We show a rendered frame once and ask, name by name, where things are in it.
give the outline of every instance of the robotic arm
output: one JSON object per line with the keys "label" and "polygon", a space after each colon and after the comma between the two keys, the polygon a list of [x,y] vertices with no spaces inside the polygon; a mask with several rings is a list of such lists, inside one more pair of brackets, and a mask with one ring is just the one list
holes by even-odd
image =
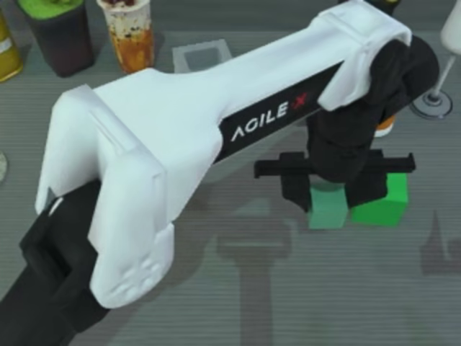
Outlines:
{"label": "robotic arm", "polygon": [[[414,91],[402,91],[414,71],[437,64],[431,49],[415,39],[405,25],[351,0],[321,12],[304,30],[206,71],[146,69],[63,93],[42,165],[35,205],[40,217],[21,245],[27,269],[0,303],[0,318],[13,309],[33,318],[47,301],[53,318],[76,333],[144,296],[169,270],[173,222],[207,170],[303,117],[315,119],[311,128],[318,136],[309,152],[319,174],[328,178],[333,162],[351,167],[333,180],[352,179],[366,155],[349,160],[344,150],[366,152],[386,111],[395,113],[437,80],[426,76]],[[425,60],[412,57],[415,47],[422,47]],[[390,102],[402,93],[404,102]],[[359,113],[345,118],[368,106],[370,119]],[[365,131],[359,126],[347,136],[359,122],[366,122]],[[49,190],[58,198],[47,205]],[[79,218],[89,220],[79,241],[63,244],[61,234]],[[82,257],[85,252],[90,255]],[[49,289],[13,308],[14,292],[33,289],[35,282]],[[65,309],[76,301],[80,310]],[[22,332],[15,339],[1,325],[3,345],[44,345],[38,336],[44,327],[31,332],[18,321],[13,329]]]}

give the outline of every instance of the gray tabletop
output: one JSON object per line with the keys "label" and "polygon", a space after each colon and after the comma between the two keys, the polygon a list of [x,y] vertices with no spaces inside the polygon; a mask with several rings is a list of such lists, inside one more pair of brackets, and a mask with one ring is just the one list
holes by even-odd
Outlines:
{"label": "gray tabletop", "polygon": [[[167,32],[158,39],[157,68],[172,71],[174,46],[225,38],[237,56],[287,34]],[[446,61],[435,32],[416,34]],[[122,76],[102,33],[95,37],[97,64],[69,79],[51,73],[26,32],[15,35],[26,66],[0,84],[0,149],[10,161],[0,186],[0,296],[24,266],[18,243],[35,219],[53,103],[67,89]],[[432,235],[446,251],[461,237],[460,81],[455,66],[445,87],[455,110],[444,122],[403,110],[395,130],[375,141],[388,155],[416,157],[411,203],[399,227],[347,223],[309,231],[305,214],[280,197],[277,178],[254,180],[252,159],[305,145],[305,131],[292,126],[210,171],[176,222],[176,257],[166,279],[74,345],[458,345],[461,277],[443,268],[422,275],[420,247]],[[235,243],[250,235],[260,246],[248,254]],[[277,251],[268,255],[268,248]]]}

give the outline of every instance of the yellow bottle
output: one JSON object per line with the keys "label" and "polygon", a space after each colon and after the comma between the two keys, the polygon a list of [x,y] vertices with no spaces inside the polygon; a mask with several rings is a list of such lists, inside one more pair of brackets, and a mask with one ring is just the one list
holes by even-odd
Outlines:
{"label": "yellow bottle", "polygon": [[17,75],[22,70],[22,59],[0,10],[0,81]]}

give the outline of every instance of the green cube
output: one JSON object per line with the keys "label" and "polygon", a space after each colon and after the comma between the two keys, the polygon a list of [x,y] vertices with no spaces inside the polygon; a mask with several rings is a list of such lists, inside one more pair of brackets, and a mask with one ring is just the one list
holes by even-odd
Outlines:
{"label": "green cube", "polygon": [[311,187],[310,196],[309,229],[340,229],[344,226],[349,207],[343,186],[324,184]]}
{"label": "green cube", "polygon": [[351,219],[357,223],[377,226],[397,226],[408,205],[407,176],[388,174],[388,195],[380,200],[351,209]]}

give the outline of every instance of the white robotic arm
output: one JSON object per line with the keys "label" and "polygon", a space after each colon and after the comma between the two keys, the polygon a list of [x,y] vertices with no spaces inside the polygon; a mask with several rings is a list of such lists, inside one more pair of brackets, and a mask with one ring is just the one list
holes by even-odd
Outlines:
{"label": "white robotic arm", "polygon": [[132,303],[166,274],[174,227],[207,170],[286,125],[366,95],[370,64],[411,31],[362,0],[321,12],[309,27],[206,71],[146,69],[53,108],[37,194],[102,182],[89,232],[98,253],[91,291],[101,306]]}

